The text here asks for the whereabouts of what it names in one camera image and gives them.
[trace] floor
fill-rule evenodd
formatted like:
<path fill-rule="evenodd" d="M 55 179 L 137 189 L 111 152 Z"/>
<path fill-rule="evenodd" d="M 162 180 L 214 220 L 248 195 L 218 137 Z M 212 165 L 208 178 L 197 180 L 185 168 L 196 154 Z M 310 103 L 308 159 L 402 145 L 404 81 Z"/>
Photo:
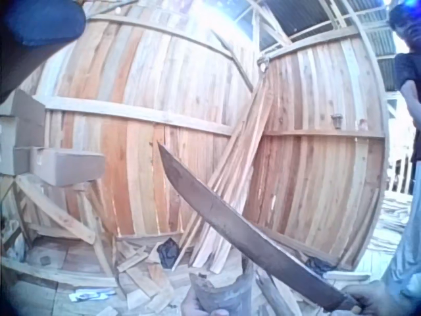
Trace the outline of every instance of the floor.
<path fill-rule="evenodd" d="M 83 243 L 52 238 L 40 238 L 36 240 L 36 246 L 27 254 L 27 262 L 39 265 L 40 257 L 48 255 L 51 259 L 51 267 L 67 271 L 83 271 L 89 273 L 100 273 L 101 268 L 92 247 Z M 385 271 L 392 255 L 378 251 L 367 250 L 364 254 L 357 271 L 371 272 L 370 280 L 381 277 Z M 228 285 L 234 282 L 240 274 L 240 255 L 233 250 L 228 258 L 225 269 L 220 275 L 209 273 L 206 269 L 194 269 L 187 266 L 187 258 L 174 272 L 167 272 L 171 284 L 175 288 L 176 297 L 160 315 L 181 315 L 180 304 L 189 288 L 188 273 L 203 273 L 216 286 Z M 126 274 L 120 275 L 120 283 L 126 292 L 132 292 L 137 286 Z M 343 288 L 350 282 L 332 282 L 337 288 Z M 121 316 L 137 316 L 145 313 L 141 308 L 132 311 L 127 310 L 125 301 L 113 296 L 105 301 L 91 301 L 72 303 L 68 297 L 74 292 L 74 288 L 65 284 L 57 284 L 40 280 L 27 275 L 20 275 L 18 282 L 11 288 L 12 303 L 19 310 L 21 316 L 82 316 L 96 315 L 107 306 L 115 308 Z M 324 315 L 320 308 L 298 299 L 303 310 L 303 315 Z M 265 298 L 260 290 L 253 288 L 253 315 L 258 315 L 260 305 L 266 304 Z"/>

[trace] machete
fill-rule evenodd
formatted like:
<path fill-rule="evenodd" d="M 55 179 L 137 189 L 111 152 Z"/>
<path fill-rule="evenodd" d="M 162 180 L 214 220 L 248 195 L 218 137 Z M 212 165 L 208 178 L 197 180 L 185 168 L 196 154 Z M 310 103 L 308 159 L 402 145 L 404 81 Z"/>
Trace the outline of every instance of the machete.
<path fill-rule="evenodd" d="M 358 302 L 322 280 L 257 230 L 159 144 L 166 176 L 177 192 L 222 237 L 268 274 L 326 311 L 360 312 Z"/>

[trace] dark t-shirt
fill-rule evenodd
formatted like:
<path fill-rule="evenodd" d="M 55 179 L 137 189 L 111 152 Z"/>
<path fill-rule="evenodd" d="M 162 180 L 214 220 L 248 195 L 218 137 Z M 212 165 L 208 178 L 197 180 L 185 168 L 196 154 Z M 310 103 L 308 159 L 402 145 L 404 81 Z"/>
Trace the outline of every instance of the dark t-shirt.
<path fill-rule="evenodd" d="M 400 90 L 407 80 L 414 80 L 421 100 L 421 54 L 398 54 L 395 57 L 396 88 Z M 421 133 L 417 129 L 414 139 L 412 162 L 421 161 Z"/>

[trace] cardboard box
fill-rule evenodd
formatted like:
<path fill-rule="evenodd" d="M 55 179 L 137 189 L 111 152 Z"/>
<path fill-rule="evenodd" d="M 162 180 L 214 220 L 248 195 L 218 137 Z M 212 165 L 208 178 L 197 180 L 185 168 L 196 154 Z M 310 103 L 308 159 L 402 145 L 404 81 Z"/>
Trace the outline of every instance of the cardboard box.
<path fill-rule="evenodd" d="M 9 176 L 30 171 L 30 148 L 0 147 L 0 173 Z"/>
<path fill-rule="evenodd" d="M 44 145 L 44 126 L 17 117 L 0 117 L 0 146 Z"/>
<path fill-rule="evenodd" d="M 32 148 L 30 172 L 52 186 L 71 186 L 101 178 L 105 157 L 73 149 Z"/>
<path fill-rule="evenodd" d="M 18 117 L 44 126 L 45 106 L 26 92 L 17 89 L 0 105 L 0 117 Z"/>

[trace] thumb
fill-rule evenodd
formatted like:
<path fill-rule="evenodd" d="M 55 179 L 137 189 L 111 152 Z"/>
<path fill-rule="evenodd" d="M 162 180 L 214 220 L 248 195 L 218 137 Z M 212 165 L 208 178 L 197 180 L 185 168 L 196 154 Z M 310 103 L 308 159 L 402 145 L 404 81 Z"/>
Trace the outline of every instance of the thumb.
<path fill-rule="evenodd" d="M 230 316 L 230 313 L 228 313 L 225 309 L 217 309 L 216 311 L 210 313 L 209 316 Z"/>

